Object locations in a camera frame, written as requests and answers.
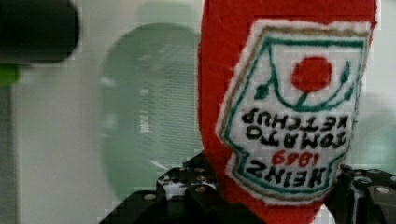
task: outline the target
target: black metal frame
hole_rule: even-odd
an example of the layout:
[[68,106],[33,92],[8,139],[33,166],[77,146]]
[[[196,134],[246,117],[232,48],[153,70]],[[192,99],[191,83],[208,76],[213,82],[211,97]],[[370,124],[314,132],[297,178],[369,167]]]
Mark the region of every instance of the black metal frame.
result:
[[[167,198],[170,185],[180,193]],[[241,203],[227,203],[219,192],[217,178],[200,154],[161,176],[156,191],[132,194],[101,224],[264,223]],[[396,176],[343,166],[325,204],[337,224],[396,223]]]

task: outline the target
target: green border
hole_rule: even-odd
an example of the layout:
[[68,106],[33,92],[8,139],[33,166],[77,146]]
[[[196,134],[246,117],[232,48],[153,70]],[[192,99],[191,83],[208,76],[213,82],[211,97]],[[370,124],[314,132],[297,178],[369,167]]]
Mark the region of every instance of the green border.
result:
[[[246,94],[247,89],[248,89],[248,85],[250,83],[250,79],[253,76],[254,71],[256,70],[256,66],[257,66],[258,60],[264,54],[264,52],[267,51],[267,49],[268,49],[269,54],[270,54],[270,64],[271,64],[271,69],[272,69],[270,82],[271,81],[275,82],[274,84],[275,84],[275,87],[276,87],[276,97],[279,100],[281,98],[281,96],[280,96],[280,94],[279,94],[279,92],[277,90],[278,84],[277,84],[277,79],[276,79],[276,68],[275,68],[275,65],[274,65],[274,62],[273,62],[273,58],[272,58],[272,47],[271,47],[272,45],[310,46],[310,47],[312,47],[312,46],[314,46],[314,47],[336,46],[336,47],[359,48],[359,49],[361,49],[361,61],[360,61],[360,65],[359,65],[357,80],[356,80],[356,83],[354,84],[354,85],[357,85],[357,84],[360,83],[360,79],[361,79],[361,69],[363,67],[363,60],[364,60],[363,56],[365,55],[364,52],[366,50],[366,40],[285,40],[285,39],[275,38],[275,37],[271,37],[271,36],[266,36],[265,38],[263,38],[262,47],[261,47],[261,49],[260,49],[260,51],[258,53],[258,56],[255,58],[255,61],[254,61],[253,65],[251,66],[251,68],[249,70],[249,73],[247,75],[247,81],[246,81],[245,87],[242,90],[242,92],[241,92],[236,104],[231,109],[231,113],[230,113],[230,116],[228,118],[227,126],[226,126],[226,129],[225,129],[225,132],[224,132],[225,140],[237,151],[237,153],[239,153],[239,156],[242,158],[242,160],[239,162],[239,164],[237,164],[236,172],[239,175],[241,175],[242,177],[244,177],[245,179],[255,183],[257,186],[259,186],[261,188],[264,188],[264,189],[271,189],[271,190],[277,191],[279,193],[290,193],[290,194],[314,193],[314,192],[318,192],[318,191],[324,190],[324,189],[326,189],[326,188],[328,188],[330,186],[329,185],[330,184],[330,174],[333,172],[334,164],[337,161],[340,161],[341,159],[343,159],[345,157],[345,155],[347,154],[347,152],[350,150],[350,143],[351,143],[352,137],[349,138],[346,151],[344,153],[341,153],[338,157],[336,157],[334,160],[332,160],[330,162],[330,165],[328,167],[329,169],[328,169],[328,172],[326,174],[327,175],[326,184],[324,186],[322,186],[322,187],[315,188],[315,189],[284,189],[284,188],[274,187],[274,186],[271,186],[269,184],[266,184],[266,183],[260,181],[259,178],[256,178],[256,177],[254,177],[252,175],[247,175],[244,172],[244,166],[246,166],[247,158],[249,156],[249,153],[246,152],[240,146],[238,146],[230,138],[230,128],[232,126],[233,117],[234,117],[234,115],[235,115],[235,113],[236,113],[236,111],[238,109],[238,106],[241,104],[243,98],[245,97],[245,94]],[[360,88],[356,88],[355,95],[356,95],[357,102],[355,104],[355,111],[354,111],[354,115],[353,115],[352,125],[355,123],[355,119],[356,119],[357,104],[358,104],[358,99],[359,99],[359,91],[360,91]]]

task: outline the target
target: green light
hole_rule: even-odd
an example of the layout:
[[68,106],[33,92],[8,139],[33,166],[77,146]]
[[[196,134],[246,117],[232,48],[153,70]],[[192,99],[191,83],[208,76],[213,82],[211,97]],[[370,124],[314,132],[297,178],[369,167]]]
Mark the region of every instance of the green light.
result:
[[18,80],[19,69],[16,64],[0,65],[0,87],[7,87]]

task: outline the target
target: red fabric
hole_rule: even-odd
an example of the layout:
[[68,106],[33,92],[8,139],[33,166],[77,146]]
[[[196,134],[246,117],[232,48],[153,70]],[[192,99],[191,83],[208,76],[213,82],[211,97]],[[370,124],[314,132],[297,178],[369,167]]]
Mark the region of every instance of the red fabric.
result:
[[375,11],[375,0],[206,0],[199,52],[199,122],[204,153],[217,172],[227,201],[243,203],[267,224],[311,223],[322,205],[269,207],[224,174],[232,152],[217,138],[215,127],[251,24],[257,19],[369,21],[374,28]]

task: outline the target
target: heinz ketchup label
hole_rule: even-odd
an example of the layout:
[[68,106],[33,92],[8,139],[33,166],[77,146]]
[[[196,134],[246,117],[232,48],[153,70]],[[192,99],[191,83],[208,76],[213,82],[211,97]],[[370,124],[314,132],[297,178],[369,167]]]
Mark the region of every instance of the heinz ketchup label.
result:
[[370,36],[369,22],[255,21],[217,123],[233,151],[226,175],[267,202],[328,193],[350,149]]

